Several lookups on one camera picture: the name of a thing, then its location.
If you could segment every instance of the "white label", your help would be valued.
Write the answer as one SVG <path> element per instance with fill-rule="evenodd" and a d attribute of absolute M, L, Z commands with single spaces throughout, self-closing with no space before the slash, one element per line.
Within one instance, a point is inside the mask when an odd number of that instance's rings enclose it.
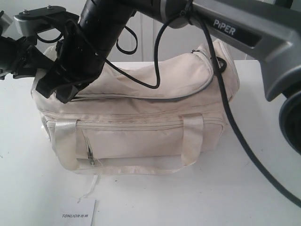
<path fill-rule="evenodd" d="M 91 226 L 96 200 L 81 199 L 77 202 L 77 199 L 62 202 L 55 214 L 53 226 Z"/>

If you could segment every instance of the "piper logo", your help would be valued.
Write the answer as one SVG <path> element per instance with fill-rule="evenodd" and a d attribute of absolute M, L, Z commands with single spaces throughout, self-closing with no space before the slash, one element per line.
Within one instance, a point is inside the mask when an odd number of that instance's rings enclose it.
<path fill-rule="evenodd" d="M 230 35 L 234 35 L 236 28 L 225 24 L 224 22 L 219 21 L 218 19 L 215 19 L 213 23 L 213 27 L 217 27 L 218 29 L 222 30 L 225 33 L 228 33 Z"/>

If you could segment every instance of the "round joint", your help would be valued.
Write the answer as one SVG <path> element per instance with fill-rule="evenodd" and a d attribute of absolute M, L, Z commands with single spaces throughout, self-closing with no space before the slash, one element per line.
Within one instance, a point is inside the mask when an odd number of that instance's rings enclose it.
<path fill-rule="evenodd" d="M 301 91 L 284 102 L 279 114 L 279 124 L 287 142 L 301 154 Z"/>

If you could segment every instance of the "robotic arm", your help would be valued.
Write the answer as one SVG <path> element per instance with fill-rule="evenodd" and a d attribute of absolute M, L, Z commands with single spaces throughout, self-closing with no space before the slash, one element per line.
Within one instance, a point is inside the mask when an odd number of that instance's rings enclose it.
<path fill-rule="evenodd" d="M 15 16 L 24 40 L 0 37 L 2 77 L 7 73 L 23 77 L 20 62 L 23 70 L 44 68 L 48 72 L 39 81 L 37 91 L 46 98 L 56 91 L 56 97 L 67 103 L 100 75 L 104 57 L 109 55 L 136 10 L 164 23 L 184 10 L 187 2 L 87 0 L 79 18 L 62 7 L 24 11 Z M 260 61 L 268 101 L 281 93 L 286 96 L 280 111 L 280 127 L 290 145 L 301 153 L 301 27 L 298 24 L 301 13 L 254 0 L 194 0 L 192 5 L 212 35 Z M 78 21 L 81 32 L 101 56 L 75 29 L 74 21 Z M 193 18 L 190 23 L 200 27 Z M 186 18 L 179 18 L 170 26 L 181 28 L 187 24 Z M 36 35 L 53 28 L 64 36 L 57 45 L 58 58 L 54 63 L 34 47 Z M 27 61 L 24 55 L 30 56 Z"/>

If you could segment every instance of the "white strap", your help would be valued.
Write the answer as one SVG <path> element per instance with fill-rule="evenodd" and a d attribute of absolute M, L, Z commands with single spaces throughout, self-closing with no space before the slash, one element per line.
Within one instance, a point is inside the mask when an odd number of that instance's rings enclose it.
<path fill-rule="evenodd" d="M 55 124 L 55 149 L 61 165 L 67 170 L 78 174 L 121 175 L 121 174 L 170 174 L 178 172 L 183 167 L 194 164 L 201 152 L 203 143 L 204 123 L 201 114 L 183 116 L 183 152 L 182 166 L 176 169 L 161 169 L 149 166 L 92 166 L 79 163 L 76 158 L 76 122 L 77 120 L 59 119 Z"/>

